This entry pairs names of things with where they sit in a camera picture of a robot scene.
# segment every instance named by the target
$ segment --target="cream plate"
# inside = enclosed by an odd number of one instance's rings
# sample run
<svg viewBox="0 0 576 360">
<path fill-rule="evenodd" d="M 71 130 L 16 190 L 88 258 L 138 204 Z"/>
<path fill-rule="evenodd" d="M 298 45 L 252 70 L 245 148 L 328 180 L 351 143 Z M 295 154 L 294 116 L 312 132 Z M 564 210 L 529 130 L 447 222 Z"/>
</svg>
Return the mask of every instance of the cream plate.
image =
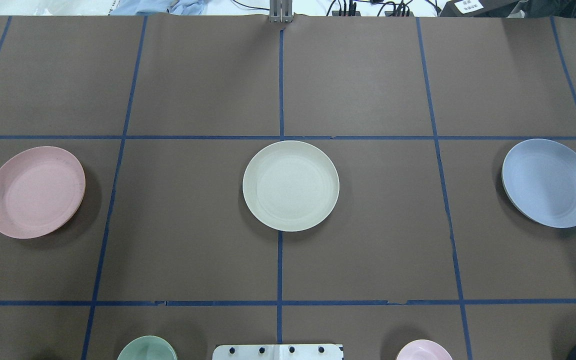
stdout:
<svg viewBox="0 0 576 360">
<path fill-rule="evenodd" d="M 321 223 L 339 196 L 339 176 L 323 151 L 301 141 L 280 141 L 246 167 L 243 193 L 250 212 L 270 228 L 301 231 Z"/>
<path fill-rule="evenodd" d="M 54 146 L 18 153 L 0 168 L 0 232 L 16 239 L 52 233 L 77 212 L 85 189 L 72 153 Z"/>
<path fill-rule="evenodd" d="M 576 226 L 576 152 L 548 139 L 529 139 L 503 160 L 503 188 L 525 216 L 552 228 Z"/>
</svg>

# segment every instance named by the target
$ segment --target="table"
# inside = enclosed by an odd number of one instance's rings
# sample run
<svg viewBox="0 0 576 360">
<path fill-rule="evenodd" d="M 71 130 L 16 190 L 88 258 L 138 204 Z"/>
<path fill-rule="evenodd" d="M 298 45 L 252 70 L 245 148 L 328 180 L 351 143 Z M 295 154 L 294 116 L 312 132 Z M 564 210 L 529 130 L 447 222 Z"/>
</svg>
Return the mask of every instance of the table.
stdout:
<svg viewBox="0 0 576 360">
<path fill-rule="evenodd" d="M 0 166 L 59 146 L 87 181 L 63 228 L 0 234 L 0 358 L 112 359 L 158 335 L 188 360 L 318 342 L 386 360 L 419 338 L 564 359 L 576 228 L 527 219 L 500 172 L 525 139 L 576 151 L 576 20 L 392 20 L 0 16 Z M 242 196 L 283 140 L 340 176 L 302 232 Z"/>
</svg>

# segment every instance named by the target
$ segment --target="white label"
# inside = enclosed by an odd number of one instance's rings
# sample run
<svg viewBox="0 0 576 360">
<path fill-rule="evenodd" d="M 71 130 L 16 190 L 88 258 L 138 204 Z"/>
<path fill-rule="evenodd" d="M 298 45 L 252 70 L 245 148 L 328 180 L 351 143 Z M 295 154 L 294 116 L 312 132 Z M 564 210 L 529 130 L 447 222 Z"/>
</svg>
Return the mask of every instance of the white label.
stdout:
<svg viewBox="0 0 576 360">
<path fill-rule="evenodd" d="M 454 5 L 462 14 L 468 14 L 470 12 L 484 9 L 480 0 L 463 0 L 455 2 Z"/>
<path fill-rule="evenodd" d="M 114 9 L 117 9 L 117 7 L 119 6 L 119 3 L 121 3 L 121 0 L 112 0 L 112 4 L 110 5 L 110 9 L 108 9 L 108 15 L 110 15 L 110 13 L 112 13 Z"/>
</svg>

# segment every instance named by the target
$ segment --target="white floor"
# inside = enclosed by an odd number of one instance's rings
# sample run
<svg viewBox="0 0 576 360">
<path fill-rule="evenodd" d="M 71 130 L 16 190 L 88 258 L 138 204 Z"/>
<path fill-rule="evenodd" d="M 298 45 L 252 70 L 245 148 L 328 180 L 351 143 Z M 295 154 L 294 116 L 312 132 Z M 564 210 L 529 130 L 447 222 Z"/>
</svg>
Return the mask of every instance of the white floor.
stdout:
<svg viewBox="0 0 576 360">
<path fill-rule="evenodd" d="M 0 0 L 0 15 L 107 15 L 120 0 Z M 240 3 L 254 7 L 267 8 L 269 0 L 239 0 Z M 444 7 L 446 0 L 437 0 L 440 8 Z M 205 15 L 245 15 L 267 14 L 267 11 L 246 9 L 231 0 L 205 0 Z M 330 0 L 293 0 L 292 7 L 295 13 L 309 16 L 324 16 L 330 6 Z M 437 16 L 434 7 L 425 0 L 413 0 L 410 9 L 415 16 Z M 381 4 L 358 2 L 357 10 L 362 16 L 376 16 Z"/>
</svg>

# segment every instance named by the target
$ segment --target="cable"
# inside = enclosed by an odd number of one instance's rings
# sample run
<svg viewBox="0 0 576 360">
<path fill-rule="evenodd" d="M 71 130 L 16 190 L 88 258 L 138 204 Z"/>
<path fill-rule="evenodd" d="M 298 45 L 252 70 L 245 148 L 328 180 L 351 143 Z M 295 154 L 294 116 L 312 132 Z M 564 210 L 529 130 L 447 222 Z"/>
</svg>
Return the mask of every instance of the cable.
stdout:
<svg viewBox="0 0 576 360">
<path fill-rule="evenodd" d="M 233 3 L 241 5 L 242 7 L 248 8 L 248 9 L 256 9 L 256 10 L 265 10 L 267 12 L 270 11 L 270 9 L 266 8 L 266 7 L 256 7 L 256 6 L 249 6 L 246 4 L 242 4 L 241 2 L 238 2 L 237 0 L 232 0 Z"/>
<path fill-rule="evenodd" d="M 381 8 L 379 9 L 379 12 L 377 13 L 377 16 L 380 16 L 382 14 L 382 10 L 384 9 L 384 7 L 386 7 L 386 5 L 388 4 L 392 4 L 392 12 L 395 12 L 395 9 L 397 7 L 397 4 L 395 4 L 394 1 L 386 1 L 383 3 L 383 5 L 381 5 Z"/>
<path fill-rule="evenodd" d="M 430 5 L 432 5 L 432 7 L 434 7 L 434 11 L 437 13 L 437 18 L 439 18 L 439 13 L 441 13 L 442 9 L 437 4 L 437 0 L 434 0 L 434 3 L 430 0 L 425 0 L 425 2 L 429 3 Z"/>
<path fill-rule="evenodd" d="M 326 11 L 326 16 L 328 16 L 330 14 L 330 10 L 332 10 L 332 6 L 335 4 L 336 0 L 332 0 L 332 2 L 330 2 L 330 6 L 328 7 L 328 11 Z"/>
</svg>

